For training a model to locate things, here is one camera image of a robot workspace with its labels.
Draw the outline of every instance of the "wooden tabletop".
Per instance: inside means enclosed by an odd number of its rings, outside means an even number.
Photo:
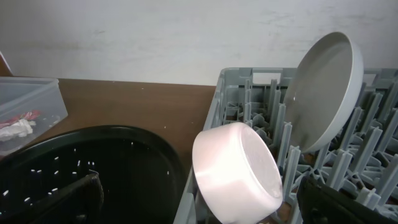
[[[178,152],[186,171],[203,129],[214,86],[59,79],[68,116],[35,140],[105,124],[143,128]]]

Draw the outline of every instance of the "white bowl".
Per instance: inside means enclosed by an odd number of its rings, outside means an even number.
[[[313,152],[329,143],[353,111],[362,79],[359,47],[341,32],[322,37],[300,62],[285,94],[291,144]]]
[[[271,152],[248,125],[202,131],[193,143],[193,171],[221,223],[256,223],[282,203],[282,181]]]

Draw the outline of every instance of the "gray plastic dish rack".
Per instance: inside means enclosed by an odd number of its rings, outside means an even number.
[[[203,130],[244,122],[276,155],[283,170],[284,203],[291,206],[287,222],[277,212],[271,215],[277,223],[302,223],[295,190],[308,174],[398,221],[398,205],[390,204],[398,200],[398,70],[366,69],[356,107],[344,128],[321,150],[306,155],[289,144],[292,125],[284,121],[283,99],[295,71],[222,70]],[[253,84],[253,77],[268,77],[269,82]],[[174,224],[208,223],[211,217],[191,169]]]

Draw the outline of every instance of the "black tray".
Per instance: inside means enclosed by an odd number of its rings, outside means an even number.
[[[79,129],[6,157],[0,162],[0,222],[97,173],[104,197],[99,223],[173,222],[185,184],[178,155],[154,133],[129,126]]]

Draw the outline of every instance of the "white wall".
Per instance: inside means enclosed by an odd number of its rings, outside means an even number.
[[[296,67],[340,30],[398,67],[397,0],[2,0],[15,75],[216,85],[225,67]]]

